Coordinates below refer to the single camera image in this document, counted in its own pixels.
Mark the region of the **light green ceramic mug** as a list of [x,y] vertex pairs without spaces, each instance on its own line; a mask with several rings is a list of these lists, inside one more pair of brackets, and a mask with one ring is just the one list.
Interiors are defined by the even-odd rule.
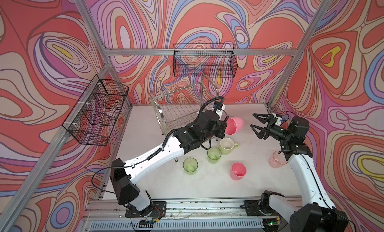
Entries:
[[228,155],[231,151],[233,151],[236,147],[238,147],[238,143],[235,143],[231,138],[224,138],[220,141],[220,150],[223,155]]

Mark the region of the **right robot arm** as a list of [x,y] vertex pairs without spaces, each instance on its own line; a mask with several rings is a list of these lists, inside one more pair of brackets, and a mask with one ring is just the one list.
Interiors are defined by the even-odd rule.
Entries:
[[254,113],[253,116],[266,125],[264,128],[250,126],[259,139],[272,137],[279,141],[280,153],[284,154],[298,182],[303,205],[295,207],[282,194],[266,190],[257,202],[244,207],[257,210],[259,215],[278,213],[288,222],[292,232],[345,231],[350,221],[345,212],[337,210],[326,193],[313,154],[304,142],[310,128],[308,120],[295,116],[284,129],[277,125],[278,117],[273,114]]

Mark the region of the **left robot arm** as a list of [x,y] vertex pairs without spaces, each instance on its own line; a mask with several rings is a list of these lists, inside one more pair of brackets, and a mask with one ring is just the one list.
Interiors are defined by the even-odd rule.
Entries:
[[111,165],[110,180],[119,205],[131,205],[142,212],[153,206],[149,194],[137,183],[149,172],[164,163],[198,149],[213,137],[223,139],[229,116],[224,110],[206,110],[188,125],[171,130],[163,143],[154,149],[127,161],[115,159]]

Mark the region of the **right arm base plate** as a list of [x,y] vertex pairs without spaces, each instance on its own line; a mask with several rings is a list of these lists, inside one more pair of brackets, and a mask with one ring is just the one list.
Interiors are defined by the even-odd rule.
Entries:
[[246,211],[248,217],[255,216],[265,216],[265,217],[280,217],[281,215],[271,208],[262,208],[261,200],[245,200],[242,205],[240,205],[241,209]]

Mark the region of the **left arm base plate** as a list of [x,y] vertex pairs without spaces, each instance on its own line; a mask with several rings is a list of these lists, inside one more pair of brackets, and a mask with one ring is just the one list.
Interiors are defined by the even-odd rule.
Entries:
[[134,206],[128,204],[126,206],[126,218],[152,218],[161,219],[166,215],[167,202],[155,201],[146,209],[139,211]]

